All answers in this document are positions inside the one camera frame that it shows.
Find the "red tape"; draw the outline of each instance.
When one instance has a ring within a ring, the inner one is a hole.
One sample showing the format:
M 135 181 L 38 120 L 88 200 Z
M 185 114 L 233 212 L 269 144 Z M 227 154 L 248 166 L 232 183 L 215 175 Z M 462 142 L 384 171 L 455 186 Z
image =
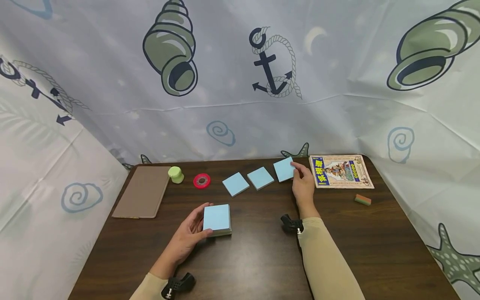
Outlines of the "red tape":
M 205 174 L 205 173 L 198 174 L 193 179 L 193 185 L 200 190 L 206 188 L 207 186 L 210 185 L 210 176 L 208 176 L 208 174 Z

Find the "starfish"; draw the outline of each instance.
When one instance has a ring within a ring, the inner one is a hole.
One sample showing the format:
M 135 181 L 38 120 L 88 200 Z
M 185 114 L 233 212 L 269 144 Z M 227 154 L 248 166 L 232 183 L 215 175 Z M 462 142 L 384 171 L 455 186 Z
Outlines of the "starfish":
M 291 154 L 290 152 L 287 152 L 285 150 L 280 151 L 280 153 L 284 157 L 308 157 L 308 143 L 303 144 L 303 147 L 301 150 L 298 152 L 298 154 Z
M 140 158 L 142 159 L 142 164 L 151 164 L 152 163 L 146 155 L 140 154 Z M 133 168 L 133 165 L 130 165 L 130 164 L 122 164 L 122 165 L 127 170 L 131 170 Z
M 442 264 L 442 270 L 451 284 L 463 281 L 480 295 L 480 281 L 475 273 L 480 271 L 480 256 L 461 254 L 455 250 L 448 237 L 445 225 L 438 225 L 440 248 L 427 245 L 433 257 Z

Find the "wooden table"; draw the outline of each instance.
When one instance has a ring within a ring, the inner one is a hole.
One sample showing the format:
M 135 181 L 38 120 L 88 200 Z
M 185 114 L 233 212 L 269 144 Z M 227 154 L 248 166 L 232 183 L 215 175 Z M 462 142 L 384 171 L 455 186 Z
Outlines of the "wooden table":
M 283 214 L 298 218 L 291 182 L 275 181 L 260 191 L 251 185 L 234 198 L 222 184 L 235 172 L 246 178 L 259 167 L 276 178 L 272 164 L 279 160 L 175 164 L 185 180 L 168 184 L 155 219 L 107 219 L 70 299 L 127 300 L 179 224 L 204 202 L 230 204 L 233 234 L 206 241 L 179 267 L 178 277 L 190 272 L 197 283 L 176 299 L 312 299 L 297 237 L 281 229 Z M 295 161 L 308 166 L 306 158 Z M 365 162 L 374 190 L 315 191 L 315 205 L 365 298 L 458 299 L 376 168 Z M 205 190 L 192 184 L 199 173 L 212 178 Z M 372 205 L 354 202 L 357 193 L 371 198 Z

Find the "wrist mount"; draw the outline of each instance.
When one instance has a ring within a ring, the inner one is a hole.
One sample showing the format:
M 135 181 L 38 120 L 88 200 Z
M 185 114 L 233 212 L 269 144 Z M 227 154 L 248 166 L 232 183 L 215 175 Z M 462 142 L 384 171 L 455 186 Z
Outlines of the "wrist mount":
M 191 291 L 195 285 L 195 277 L 192 274 L 187 273 L 182 279 L 176 277 L 170 277 L 167 285 L 163 288 L 161 294 L 162 297 L 168 300 L 175 299 L 176 292 Z
M 288 214 L 283 215 L 280 220 L 282 220 L 282 228 L 286 232 L 296 232 L 297 235 L 301 234 L 303 231 L 303 222 L 302 220 L 292 220 Z

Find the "arm sleeve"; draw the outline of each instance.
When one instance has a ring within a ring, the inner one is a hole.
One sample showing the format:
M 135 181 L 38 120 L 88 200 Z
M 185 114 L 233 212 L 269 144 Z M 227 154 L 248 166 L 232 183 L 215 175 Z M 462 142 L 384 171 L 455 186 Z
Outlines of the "arm sleeve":
M 322 219 L 303 219 L 298 235 L 307 274 L 315 300 L 365 300 L 347 262 L 335 245 Z
M 130 297 L 130 300 L 163 300 L 165 298 L 162 297 L 161 292 L 167 283 L 168 280 L 160 279 L 148 273 Z

